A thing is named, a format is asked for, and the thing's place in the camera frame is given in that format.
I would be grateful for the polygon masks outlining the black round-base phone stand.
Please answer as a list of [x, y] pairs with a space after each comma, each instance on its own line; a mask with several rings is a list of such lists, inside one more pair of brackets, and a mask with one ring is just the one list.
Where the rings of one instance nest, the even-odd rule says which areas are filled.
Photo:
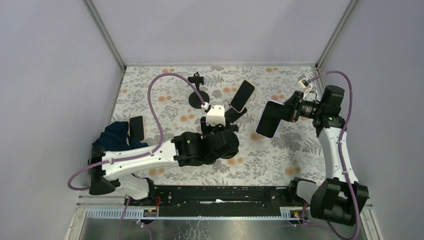
[[231, 159], [239, 152], [240, 141], [236, 124], [217, 125], [212, 130], [211, 144], [213, 152], [222, 159]]

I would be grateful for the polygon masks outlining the lilac-cased phone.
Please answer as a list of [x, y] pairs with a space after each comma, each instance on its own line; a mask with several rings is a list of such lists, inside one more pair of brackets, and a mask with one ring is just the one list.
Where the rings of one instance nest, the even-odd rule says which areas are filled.
[[269, 139], [274, 137], [282, 120], [280, 111], [283, 106], [282, 103], [273, 100], [266, 102], [255, 130], [258, 135]]

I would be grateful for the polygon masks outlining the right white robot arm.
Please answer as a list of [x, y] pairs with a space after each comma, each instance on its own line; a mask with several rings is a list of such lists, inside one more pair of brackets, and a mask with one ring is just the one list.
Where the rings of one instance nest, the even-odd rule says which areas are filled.
[[287, 201], [299, 206], [309, 203], [312, 217], [331, 223], [353, 226], [356, 212], [361, 212], [369, 190], [361, 185], [350, 163], [345, 120], [339, 115], [344, 89], [325, 87], [321, 100], [299, 103], [300, 116], [313, 120], [325, 162], [325, 180], [318, 185], [312, 180], [295, 177], [289, 182]]

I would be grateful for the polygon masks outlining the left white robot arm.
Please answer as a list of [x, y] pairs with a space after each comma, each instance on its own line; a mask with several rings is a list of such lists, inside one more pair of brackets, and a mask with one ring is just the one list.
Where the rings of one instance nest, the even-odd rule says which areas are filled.
[[148, 206], [155, 200], [154, 183], [135, 173], [152, 168], [199, 167], [218, 159], [231, 159], [239, 151], [239, 127], [228, 121], [212, 126], [201, 118], [201, 132], [184, 132], [160, 145], [124, 151], [91, 149], [89, 194], [117, 192]]

